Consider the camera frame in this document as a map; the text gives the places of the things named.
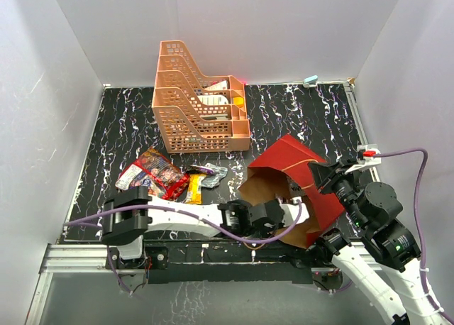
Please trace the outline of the red brown paper bag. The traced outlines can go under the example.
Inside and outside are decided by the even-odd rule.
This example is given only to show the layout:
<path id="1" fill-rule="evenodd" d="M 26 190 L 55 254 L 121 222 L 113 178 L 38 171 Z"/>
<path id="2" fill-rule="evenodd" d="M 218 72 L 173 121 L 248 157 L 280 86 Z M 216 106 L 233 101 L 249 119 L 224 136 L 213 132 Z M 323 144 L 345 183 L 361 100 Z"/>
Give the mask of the red brown paper bag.
<path id="1" fill-rule="evenodd" d="M 314 185 L 308 163 L 325 160 L 310 148 L 287 134 L 272 144 L 248 166 L 248 178 L 240 186 L 242 199 L 252 205 L 268 202 L 275 197 L 290 199 L 289 186 L 299 185 L 309 218 L 297 224 L 282 242 L 298 248 L 308 248 L 343 214 L 344 207 L 334 194 L 321 194 Z"/>

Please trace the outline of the silver foil snack packet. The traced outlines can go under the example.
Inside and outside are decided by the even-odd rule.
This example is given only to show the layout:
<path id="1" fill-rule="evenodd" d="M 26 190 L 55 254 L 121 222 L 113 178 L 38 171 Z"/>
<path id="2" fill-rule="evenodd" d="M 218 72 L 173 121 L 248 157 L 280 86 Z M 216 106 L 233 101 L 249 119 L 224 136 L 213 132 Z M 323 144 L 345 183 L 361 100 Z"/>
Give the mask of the silver foil snack packet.
<path id="1" fill-rule="evenodd" d="M 221 167 L 214 165 L 212 163 L 207 163 L 205 165 L 206 172 L 210 172 L 210 175 L 207 175 L 201 182 L 201 186 L 213 189 L 220 185 L 221 180 L 226 177 L 228 174 L 227 167 Z"/>

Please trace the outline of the yellow snack packet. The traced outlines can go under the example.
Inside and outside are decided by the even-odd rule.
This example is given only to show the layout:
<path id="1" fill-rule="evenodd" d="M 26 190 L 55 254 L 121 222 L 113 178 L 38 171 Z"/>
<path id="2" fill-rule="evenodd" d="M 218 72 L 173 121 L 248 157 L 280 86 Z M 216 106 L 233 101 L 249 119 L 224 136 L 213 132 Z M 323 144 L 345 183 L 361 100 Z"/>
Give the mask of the yellow snack packet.
<path id="1" fill-rule="evenodd" d="M 185 204 L 200 205 L 202 203 L 202 182 L 206 178 L 206 174 L 193 174 L 189 177 L 189 185 L 187 195 L 184 199 Z"/>

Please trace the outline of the red candy bag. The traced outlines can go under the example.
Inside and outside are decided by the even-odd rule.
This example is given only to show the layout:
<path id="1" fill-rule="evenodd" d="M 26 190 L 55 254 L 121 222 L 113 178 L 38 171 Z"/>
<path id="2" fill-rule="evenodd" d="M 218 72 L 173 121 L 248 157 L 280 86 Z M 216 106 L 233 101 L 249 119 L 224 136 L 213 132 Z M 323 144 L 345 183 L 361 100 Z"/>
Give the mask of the red candy bag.
<path id="1" fill-rule="evenodd" d="M 149 148 L 120 174 L 115 187 L 122 191 L 147 187 L 149 195 L 173 201 L 188 184 L 188 174 L 173 165 L 159 151 Z"/>

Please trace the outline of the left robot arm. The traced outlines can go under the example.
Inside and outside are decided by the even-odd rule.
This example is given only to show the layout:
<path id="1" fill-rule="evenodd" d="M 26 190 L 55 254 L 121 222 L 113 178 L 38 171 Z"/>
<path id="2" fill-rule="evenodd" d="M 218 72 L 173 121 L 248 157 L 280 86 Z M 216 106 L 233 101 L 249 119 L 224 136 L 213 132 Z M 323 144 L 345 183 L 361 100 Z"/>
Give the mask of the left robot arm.
<path id="1" fill-rule="evenodd" d="M 104 211 L 126 206 L 102 218 L 101 243 L 119 246 L 121 257 L 132 268 L 146 259 L 146 249 L 140 246 L 149 231 L 183 231 L 213 238 L 228 231 L 238 237 L 266 237 L 284 224 L 284 209 L 277 200 L 251 205 L 243 200 L 221 204 L 195 205 L 171 202 L 149 195 L 146 187 L 134 187 L 110 196 Z"/>

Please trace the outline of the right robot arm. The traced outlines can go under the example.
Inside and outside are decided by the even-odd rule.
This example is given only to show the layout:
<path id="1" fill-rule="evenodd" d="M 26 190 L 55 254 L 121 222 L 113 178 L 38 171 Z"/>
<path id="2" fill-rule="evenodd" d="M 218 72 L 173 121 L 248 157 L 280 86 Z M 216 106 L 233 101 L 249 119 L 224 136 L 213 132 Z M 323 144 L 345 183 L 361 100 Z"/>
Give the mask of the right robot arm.
<path id="1" fill-rule="evenodd" d="M 335 265 L 365 295 L 386 324 L 452 324 L 423 277 L 422 250 L 398 219 L 403 206 L 394 188 L 383 182 L 360 185 L 353 160 L 309 163 L 317 190 L 334 194 L 346 214 L 362 229 L 367 253 L 389 278 L 385 282 L 336 228 L 316 240 L 317 260 Z"/>

